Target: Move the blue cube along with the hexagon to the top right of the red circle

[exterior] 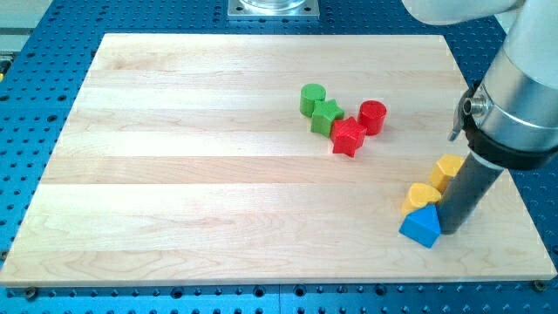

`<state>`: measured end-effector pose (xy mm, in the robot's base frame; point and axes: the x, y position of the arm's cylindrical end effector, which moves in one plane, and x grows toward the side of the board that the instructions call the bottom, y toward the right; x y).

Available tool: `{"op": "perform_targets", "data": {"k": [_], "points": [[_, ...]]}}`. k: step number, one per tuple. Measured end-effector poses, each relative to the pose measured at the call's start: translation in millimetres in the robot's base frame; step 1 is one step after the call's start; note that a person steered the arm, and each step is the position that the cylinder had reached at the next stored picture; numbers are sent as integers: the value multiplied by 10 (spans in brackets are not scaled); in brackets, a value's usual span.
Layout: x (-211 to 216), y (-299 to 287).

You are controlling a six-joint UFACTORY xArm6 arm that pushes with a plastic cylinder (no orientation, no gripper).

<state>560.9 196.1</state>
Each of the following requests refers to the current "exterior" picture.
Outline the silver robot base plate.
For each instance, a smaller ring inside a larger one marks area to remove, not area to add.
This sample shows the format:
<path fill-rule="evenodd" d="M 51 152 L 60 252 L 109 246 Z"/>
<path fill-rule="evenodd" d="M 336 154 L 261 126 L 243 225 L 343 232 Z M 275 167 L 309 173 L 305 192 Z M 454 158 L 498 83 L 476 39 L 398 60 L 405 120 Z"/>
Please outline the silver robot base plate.
<path fill-rule="evenodd" d="M 318 0 L 228 0 L 228 17 L 233 19 L 319 16 Z"/>

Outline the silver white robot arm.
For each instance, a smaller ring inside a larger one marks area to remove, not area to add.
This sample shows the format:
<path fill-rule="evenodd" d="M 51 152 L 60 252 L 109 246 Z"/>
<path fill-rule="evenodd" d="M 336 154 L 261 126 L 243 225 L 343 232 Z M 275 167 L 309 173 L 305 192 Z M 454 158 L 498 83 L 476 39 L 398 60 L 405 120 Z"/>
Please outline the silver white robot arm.
<path fill-rule="evenodd" d="M 557 0 L 405 0 L 431 25 L 519 11 L 481 82 L 462 96 L 448 139 L 499 167 L 530 170 L 557 155 Z"/>

